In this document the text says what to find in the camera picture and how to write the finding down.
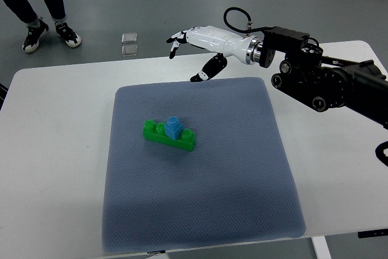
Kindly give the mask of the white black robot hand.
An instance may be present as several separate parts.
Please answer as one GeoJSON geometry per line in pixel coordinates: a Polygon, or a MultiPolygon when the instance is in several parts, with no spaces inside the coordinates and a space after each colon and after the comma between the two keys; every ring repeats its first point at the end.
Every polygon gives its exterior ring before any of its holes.
{"type": "Polygon", "coordinates": [[[240,62],[253,65],[255,54],[263,44],[256,36],[239,36],[236,33],[212,26],[193,27],[172,35],[166,43],[171,44],[169,58],[176,55],[182,44],[190,44],[215,54],[202,69],[190,78],[190,82],[208,81],[227,66],[227,57],[234,56],[240,62]]]}

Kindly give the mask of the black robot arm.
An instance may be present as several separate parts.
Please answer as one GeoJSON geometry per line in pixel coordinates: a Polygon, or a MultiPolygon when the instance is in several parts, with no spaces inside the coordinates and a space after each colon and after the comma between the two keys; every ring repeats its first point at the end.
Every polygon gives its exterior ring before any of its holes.
{"type": "Polygon", "coordinates": [[[387,127],[387,78],[374,61],[324,56],[307,33],[281,27],[264,28],[263,33],[256,58],[260,66],[267,68],[275,52],[285,54],[279,73],[271,78],[274,88],[317,112],[348,107],[387,127]]]}

